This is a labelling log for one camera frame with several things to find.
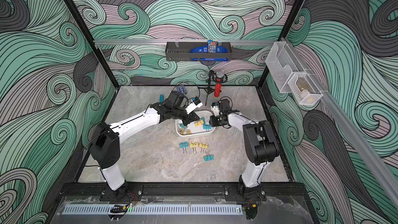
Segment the yellow binder clip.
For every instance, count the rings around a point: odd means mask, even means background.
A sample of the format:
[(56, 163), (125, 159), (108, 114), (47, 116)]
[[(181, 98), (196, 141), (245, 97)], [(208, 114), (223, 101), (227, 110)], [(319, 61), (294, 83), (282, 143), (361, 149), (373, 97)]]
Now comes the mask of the yellow binder clip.
[(179, 130), (179, 134), (182, 135), (182, 136), (185, 136), (185, 135), (191, 135), (192, 132), (189, 129), (180, 129)]
[(196, 126), (196, 127), (199, 127), (199, 126), (201, 126), (201, 125), (203, 125), (203, 124), (204, 124), (204, 121), (203, 121), (203, 120), (200, 120), (200, 121), (198, 121), (198, 122), (195, 123), (195, 126)]
[(198, 142), (190, 142), (189, 147), (192, 148), (193, 153), (197, 153), (197, 147), (199, 147), (199, 143)]
[(201, 148), (201, 153), (205, 152), (208, 149), (208, 144), (206, 143), (199, 143), (199, 147)]

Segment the white plastic storage box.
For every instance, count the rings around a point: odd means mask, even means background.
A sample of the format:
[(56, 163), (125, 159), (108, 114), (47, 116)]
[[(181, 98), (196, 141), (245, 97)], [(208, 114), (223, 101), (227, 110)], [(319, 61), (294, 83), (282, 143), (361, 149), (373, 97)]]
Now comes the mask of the white plastic storage box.
[[(204, 121), (204, 124), (209, 124), (210, 117), (213, 115), (211, 111), (203, 110), (203, 111), (196, 111), (196, 114), (201, 118), (201, 120)], [(206, 131), (203, 129), (203, 125), (196, 127), (195, 126), (196, 122), (192, 122), (187, 125), (187, 129), (191, 130), (192, 134), (191, 135), (185, 135), (182, 136), (179, 134), (180, 124), (183, 124), (181, 120), (177, 119), (175, 120), (175, 127), (176, 127), (176, 132), (177, 134), (182, 137), (182, 138), (196, 138), (196, 137), (201, 137), (201, 136), (208, 136), (211, 135), (215, 130), (216, 127), (213, 127), (211, 130)]]

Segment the teal binder clip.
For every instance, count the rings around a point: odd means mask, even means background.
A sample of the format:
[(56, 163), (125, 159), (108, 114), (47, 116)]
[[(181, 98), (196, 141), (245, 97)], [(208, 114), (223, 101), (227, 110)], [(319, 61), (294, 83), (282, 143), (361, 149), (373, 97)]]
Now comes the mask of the teal binder clip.
[(204, 161), (208, 162), (208, 161), (213, 161), (213, 160), (214, 160), (214, 156), (210, 153), (210, 151), (205, 151)]
[(187, 129), (187, 126), (185, 126), (185, 125), (183, 125), (183, 124), (180, 124), (179, 126), (180, 126), (180, 128), (181, 128), (182, 130), (186, 130), (186, 129)]
[(203, 125), (203, 129), (206, 130), (206, 131), (209, 131), (209, 130), (212, 129), (212, 126), (210, 124), (204, 124)]
[(183, 151), (183, 153), (187, 153), (187, 148), (189, 148), (188, 142), (179, 143), (179, 148)]

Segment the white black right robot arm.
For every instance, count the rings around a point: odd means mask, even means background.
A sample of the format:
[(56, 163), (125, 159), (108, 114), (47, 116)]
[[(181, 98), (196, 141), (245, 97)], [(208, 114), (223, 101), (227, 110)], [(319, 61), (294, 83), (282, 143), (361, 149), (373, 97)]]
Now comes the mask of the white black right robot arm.
[(212, 127), (236, 128), (244, 137), (245, 153), (248, 162), (239, 178), (238, 193), (249, 197), (261, 191), (260, 185), (266, 168), (280, 155), (276, 136), (267, 120), (254, 121), (232, 108), (228, 99), (211, 104), (213, 115), (210, 117)]

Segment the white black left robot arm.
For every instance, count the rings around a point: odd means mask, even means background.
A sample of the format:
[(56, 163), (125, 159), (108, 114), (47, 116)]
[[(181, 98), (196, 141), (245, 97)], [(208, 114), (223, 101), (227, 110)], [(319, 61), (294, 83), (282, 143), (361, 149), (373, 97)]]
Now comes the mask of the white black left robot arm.
[(171, 91), (163, 102), (149, 104), (135, 116), (112, 124), (98, 124), (87, 149), (98, 163), (109, 188), (117, 191), (125, 185), (119, 166), (120, 144), (146, 128), (169, 119), (181, 120), (184, 125), (199, 121), (200, 117), (195, 110), (202, 106), (203, 103), (197, 96), (188, 99), (183, 93)]

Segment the blue card box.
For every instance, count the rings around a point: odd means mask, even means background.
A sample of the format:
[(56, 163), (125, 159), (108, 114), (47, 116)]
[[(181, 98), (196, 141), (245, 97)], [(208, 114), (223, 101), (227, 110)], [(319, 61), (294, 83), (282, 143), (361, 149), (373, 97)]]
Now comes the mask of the blue card box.
[(184, 85), (179, 85), (179, 86), (176, 87), (176, 89), (177, 89), (177, 91), (178, 91), (179, 93), (181, 93), (181, 94), (184, 94), (184, 95), (187, 94), (187, 91), (186, 91)]

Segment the black microphone tripod stand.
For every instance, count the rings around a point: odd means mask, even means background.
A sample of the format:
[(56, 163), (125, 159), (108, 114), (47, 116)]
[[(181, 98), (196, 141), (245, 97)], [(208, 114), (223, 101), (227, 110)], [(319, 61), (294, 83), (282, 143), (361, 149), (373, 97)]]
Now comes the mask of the black microphone tripod stand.
[(210, 70), (208, 73), (208, 78), (206, 80), (207, 86), (206, 87), (199, 87), (197, 86), (197, 89), (199, 90), (199, 94), (201, 94), (201, 90), (204, 90), (206, 92), (206, 101), (205, 101), (205, 106), (207, 105), (208, 102), (208, 97), (211, 93), (214, 93), (214, 89), (211, 87), (211, 82), (213, 82), (215, 78), (216, 73), (213, 70)]

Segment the red glitter microphone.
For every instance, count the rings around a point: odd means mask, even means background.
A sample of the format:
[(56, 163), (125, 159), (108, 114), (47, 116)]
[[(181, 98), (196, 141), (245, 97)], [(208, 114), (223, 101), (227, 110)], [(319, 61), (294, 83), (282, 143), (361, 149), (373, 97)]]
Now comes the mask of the red glitter microphone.
[(216, 85), (215, 85), (215, 91), (214, 91), (214, 96), (215, 97), (219, 97), (220, 96), (221, 86), (222, 86), (222, 83), (224, 81), (224, 78), (225, 78), (224, 71), (218, 71), (216, 73), (216, 77), (215, 77)]

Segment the blue package in shelf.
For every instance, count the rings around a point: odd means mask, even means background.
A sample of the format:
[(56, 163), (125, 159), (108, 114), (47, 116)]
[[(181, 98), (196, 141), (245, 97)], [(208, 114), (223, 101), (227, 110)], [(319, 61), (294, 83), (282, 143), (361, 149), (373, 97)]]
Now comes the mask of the blue package in shelf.
[[(228, 49), (222, 46), (202, 46), (190, 50), (191, 53), (228, 53)], [(201, 58), (203, 61), (228, 61), (226, 57), (223, 58)]]

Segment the black wall shelf basket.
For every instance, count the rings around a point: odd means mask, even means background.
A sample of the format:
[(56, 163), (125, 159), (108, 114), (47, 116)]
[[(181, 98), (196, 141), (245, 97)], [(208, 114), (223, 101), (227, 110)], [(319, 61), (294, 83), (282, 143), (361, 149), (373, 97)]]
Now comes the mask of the black wall shelf basket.
[(190, 50), (202, 46), (208, 46), (209, 41), (207, 42), (195, 42), (195, 43), (179, 43), (176, 46), (174, 43), (167, 43), (165, 48), (165, 55), (168, 61), (203, 61), (201, 58), (223, 58), (226, 57), (229, 60), (232, 58), (232, 47), (230, 43), (221, 43), (215, 41), (214, 46), (222, 46), (228, 49), (228, 53), (191, 53)]

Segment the aluminium wall rail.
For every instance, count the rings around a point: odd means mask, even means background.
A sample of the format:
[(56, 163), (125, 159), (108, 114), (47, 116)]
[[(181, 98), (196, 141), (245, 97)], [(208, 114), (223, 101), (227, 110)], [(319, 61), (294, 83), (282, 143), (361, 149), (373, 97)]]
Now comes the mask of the aluminium wall rail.
[(350, 145), (356, 150), (363, 162), (372, 172), (394, 206), (398, 206), (398, 179), (369, 144), (360, 130), (354, 125), (332, 94), (325, 88), (323, 83), (321, 83), (315, 72), (309, 68), (293, 44), (286, 37), (282, 37), (280, 40), (287, 43), (295, 59), (309, 77), (309, 83), (315, 87), (317, 92), (322, 94), (321, 101), (335, 120), (340, 132), (349, 140)]
[[(116, 46), (116, 45), (147, 45), (159, 46), (167, 43), (195, 43), (207, 42), (207, 39), (95, 39), (94, 44), (97, 46)], [(232, 46), (272, 46), (276, 40), (254, 40), (254, 39), (219, 39), (217, 42), (227, 42)]]

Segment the clear plastic wall bin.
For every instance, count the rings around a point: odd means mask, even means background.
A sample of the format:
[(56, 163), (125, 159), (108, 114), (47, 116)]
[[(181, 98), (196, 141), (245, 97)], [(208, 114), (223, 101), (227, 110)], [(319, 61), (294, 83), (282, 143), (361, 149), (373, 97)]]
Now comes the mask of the clear plastic wall bin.
[(304, 72), (295, 48), (285, 41), (274, 42), (265, 62), (279, 92), (291, 93), (289, 80), (293, 74)]

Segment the small clear wall bin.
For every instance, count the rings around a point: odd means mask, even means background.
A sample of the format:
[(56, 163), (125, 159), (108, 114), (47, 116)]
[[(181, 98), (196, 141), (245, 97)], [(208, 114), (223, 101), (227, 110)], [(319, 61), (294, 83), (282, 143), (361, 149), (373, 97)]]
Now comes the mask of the small clear wall bin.
[(322, 93), (307, 73), (293, 73), (288, 85), (299, 105), (315, 106), (322, 98)]

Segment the black left corner post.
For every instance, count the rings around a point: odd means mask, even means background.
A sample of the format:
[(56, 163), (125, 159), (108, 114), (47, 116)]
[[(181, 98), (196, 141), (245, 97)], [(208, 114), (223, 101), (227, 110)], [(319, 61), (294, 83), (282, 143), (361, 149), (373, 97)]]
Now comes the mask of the black left corner post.
[(66, 7), (68, 8), (68, 10), (70, 11), (73, 19), (76, 21), (78, 27), (80, 28), (81, 32), (83, 33), (83, 36), (85, 37), (86, 41), (88, 42), (91, 50), (93, 51), (95, 57), (97, 58), (97, 60), (99, 61), (100, 65), (102, 66), (102, 68), (104, 69), (106, 75), (109, 77), (111, 83), (113, 84), (113, 86), (115, 87), (115, 89), (119, 90), (120, 89), (120, 85), (118, 84), (114, 74), (112, 73), (102, 51), (97, 48), (94, 44), (94, 38), (91, 34), (91, 32), (89, 31), (87, 25), (85, 24), (82, 16), (80, 15), (78, 8), (76, 7), (75, 3), (73, 0), (63, 0)]

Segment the right aluminium wall rail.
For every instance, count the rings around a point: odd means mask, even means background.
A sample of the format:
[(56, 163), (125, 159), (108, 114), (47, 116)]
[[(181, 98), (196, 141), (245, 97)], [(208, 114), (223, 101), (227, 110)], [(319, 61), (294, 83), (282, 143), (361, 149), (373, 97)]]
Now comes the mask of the right aluminium wall rail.
[(363, 162), (372, 172), (394, 206), (398, 206), (398, 179), (369, 144), (360, 130), (354, 125), (332, 94), (325, 88), (323, 83), (321, 83), (315, 72), (309, 68), (293, 44), (286, 37), (282, 37), (280, 40), (287, 43), (295, 59), (309, 77), (309, 83), (315, 87), (317, 92), (322, 94), (321, 101), (335, 120), (340, 132), (349, 140), (350, 145), (356, 150)]

